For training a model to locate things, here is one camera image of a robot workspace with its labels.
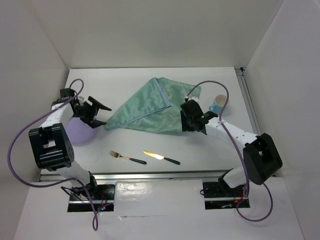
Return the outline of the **teal patterned cloth napkin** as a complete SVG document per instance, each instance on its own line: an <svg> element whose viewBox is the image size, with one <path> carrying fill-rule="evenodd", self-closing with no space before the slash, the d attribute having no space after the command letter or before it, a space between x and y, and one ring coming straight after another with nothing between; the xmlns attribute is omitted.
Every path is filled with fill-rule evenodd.
<svg viewBox="0 0 320 240"><path fill-rule="evenodd" d="M185 97L199 98L201 87L170 80L150 79L107 120L107 131L118 128L156 134L182 132L180 105Z"/></svg>

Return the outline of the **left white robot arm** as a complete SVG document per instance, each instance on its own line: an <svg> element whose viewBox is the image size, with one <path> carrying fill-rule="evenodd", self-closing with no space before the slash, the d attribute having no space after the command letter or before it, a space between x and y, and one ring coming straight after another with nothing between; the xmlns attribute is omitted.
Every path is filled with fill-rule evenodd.
<svg viewBox="0 0 320 240"><path fill-rule="evenodd" d="M51 112L45 122L28 132L37 167L68 179L71 191L88 200L97 197L99 187L92 173L76 162L66 126L72 118L79 118L91 129L103 126L105 122L95 119L99 110L112 109L91 96L87 101L80 100L75 90L64 88L60 90L60 98L51 104Z"/></svg>

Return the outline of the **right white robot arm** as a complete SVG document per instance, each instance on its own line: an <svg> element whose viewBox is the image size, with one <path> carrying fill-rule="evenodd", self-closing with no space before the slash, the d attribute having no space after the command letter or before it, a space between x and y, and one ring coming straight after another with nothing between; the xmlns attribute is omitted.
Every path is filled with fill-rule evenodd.
<svg viewBox="0 0 320 240"><path fill-rule="evenodd" d="M230 196L237 187L249 182L262 185L283 166L283 162L270 135L242 130L211 111L204 113L193 99L181 106L181 125L184 132L201 132L235 147L240 153L241 167L233 168L218 179L218 190Z"/></svg>

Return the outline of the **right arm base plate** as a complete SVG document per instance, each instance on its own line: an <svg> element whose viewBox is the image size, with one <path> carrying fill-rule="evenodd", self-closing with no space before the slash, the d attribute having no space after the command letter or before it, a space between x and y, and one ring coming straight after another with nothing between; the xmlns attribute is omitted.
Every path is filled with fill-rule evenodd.
<svg viewBox="0 0 320 240"><path fill-rule="evenodd" d="M250 208L248 198L243 195L244 185L236 188L221 186L219 182L203 182L199 193L204 197L204 207L206 210L227 210L239 208Z"/></svg>

